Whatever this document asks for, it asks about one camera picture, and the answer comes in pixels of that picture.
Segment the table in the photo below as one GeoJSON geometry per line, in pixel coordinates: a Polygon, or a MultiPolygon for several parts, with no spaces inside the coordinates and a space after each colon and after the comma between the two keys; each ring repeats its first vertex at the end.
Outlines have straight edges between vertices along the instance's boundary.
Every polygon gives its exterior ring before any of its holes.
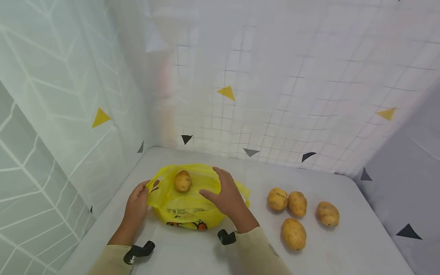
{"type": "MultiPolygon", "coordinates": [[[[127,197],[137,184],[152,178],[161,167],[189,163],[221,167],[251,190],[252,213],[295,275],[413,275],[351,179],[159,147],[145,153],[59,274],[87,273],[117,229],[127,197]],[[281,241],[281,225],[291,217],[290,213],[285,210],[274,214],[267,208],[267,194],[273,187],[287,193],[303,192],[308,200],[307,214],[300,220],[307,231],[307,245],[300,252],[288,251],[281,241]],[[337,228],[325,228],[316,220],[314,213],[320,201],[329,201],[339,209],[341,219],[337,228]]],[[[216,236],[222,228],[228,232],[234,229],[228,218],[219,227],[207,231],[171,227],[149,211],[136,244],[143,246],[151,240],[156,248],[150,257],[137,259],[132,274],[244,274],[235,245],[223,246],[216,236]]]]}

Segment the yellow triangle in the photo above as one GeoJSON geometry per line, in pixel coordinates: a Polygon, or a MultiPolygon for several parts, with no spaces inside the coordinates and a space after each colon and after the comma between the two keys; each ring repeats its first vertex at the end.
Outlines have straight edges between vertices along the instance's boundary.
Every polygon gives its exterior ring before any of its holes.
{"type": "Polygon", "coordinates": [[[93,122],[92,128],[100,126],[102,123],[107,122],[111,119],[101,108],[98,108],[96,113],[95,121],[93,122]]]}
{"type": "Polygon", "coordinates": [[[232,93],[232,88],[230,86],[227,86],[223,89],[220,89],[217,91],[219,94],[226,96],[229,99],[232,99],[235,101],[234,93],[232,93]]]}
{"type": "Polygon", "coordinates": [[[376,114],[380,115],[381,117],[383,117],[386,120],[391,121],[392,115],[394,115],[394,110],[396,110],[396,108],[391,108],[391,109],[388,109],[385,111],[376,112],[376,114]]]}

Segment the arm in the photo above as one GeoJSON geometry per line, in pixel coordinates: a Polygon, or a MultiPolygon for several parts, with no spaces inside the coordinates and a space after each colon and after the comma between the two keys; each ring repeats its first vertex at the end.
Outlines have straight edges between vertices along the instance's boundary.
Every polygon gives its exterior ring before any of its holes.
{"type": "Polygon", "coordinates": [[[138,229],[142,226],[147,215],[149,181],[139,184],[131,193],[125,207],[121,225],[113,234],[107,246],[104,247],[98,260],[88,272],[88,275],[128,275],[133,265],[124,262],[125,254],[131,249],[136,240],[138,229]]]}
{"type": "Polygon", "coordinates": [[[236,244],[246,273],[291,275],[292,273],[270,244],[260,224],[246,207],[232,176],[217,167],[214,167],[214,171],[219,175],[221,182],[220,193],[214,194],[207,190],[200,190],[200,194],[214,203],[237,228],[236,244]]]}

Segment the black triangle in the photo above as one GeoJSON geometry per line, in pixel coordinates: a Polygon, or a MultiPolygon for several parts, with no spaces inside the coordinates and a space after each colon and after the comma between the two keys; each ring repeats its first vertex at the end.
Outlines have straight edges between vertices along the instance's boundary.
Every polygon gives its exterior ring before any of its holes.
{"type": "Polygon", "coordinates": [[[191,138],[192,138],[192,136],[182,135],[182,139],[183,139],[184,144],[187,144],[191,138]]]}
{"type": "Polygon", "coordinates": [[[315,152],[310,152],[310,153],[306,153],[303,155],[303,160],[301,162],[304,162],[306,159],[308,159],[309,157],[313,156],[314,154],[316,154],[315,152]]]}
{"type": "Polygon", "coordinates": [[[407,224],[402,230],[399,231],[399,233],[396,234],[397,236],[401,237],[407,237],[407,238],[413,238],[413,239],[419,239],[422,238],[417,235],[417,233],[414,232],[414,229],[410,226],[410,224],[407,224]]]}
{"type": "Polygon", "coordinates": [[[259,152],[257,150],[246,149],[246,148],[243,148],[243,150],[246,152],[246,154],[248,154],[249,157],[251,157],[251,156],[253,156],[253,155],[255,155],[256,153],[259,152]]]}
{"type": "Polygon", "coordinates": [[[365,168],[363,168],[362,175],[360,175],[360,180],[372,181],[372,179],[370,178],[370,175],[367,173],[365,168]]]}
{"type": "Polygon", "coordinates": [[[140,145],[140,148],[139,148],[139,150],[138,150],[138,153],[142,153],[143,152],[143,142],[142,142],[142,144],[140,145]]]}

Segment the right hand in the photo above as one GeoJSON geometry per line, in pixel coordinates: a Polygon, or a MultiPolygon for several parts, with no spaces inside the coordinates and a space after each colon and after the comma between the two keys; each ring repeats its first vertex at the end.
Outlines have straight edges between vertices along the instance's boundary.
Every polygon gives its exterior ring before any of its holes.
{"type": "Polygon", "coordinates": [[[228,217],[238,210],[247,209],[240,191],[235,185],[231,174],[223,169],[213,167],[213,170],[219,175],[221,190],[219,194],[215,194],[208,190],[200,190],[200,194],[211,201],[215,206],[228,217]]]}

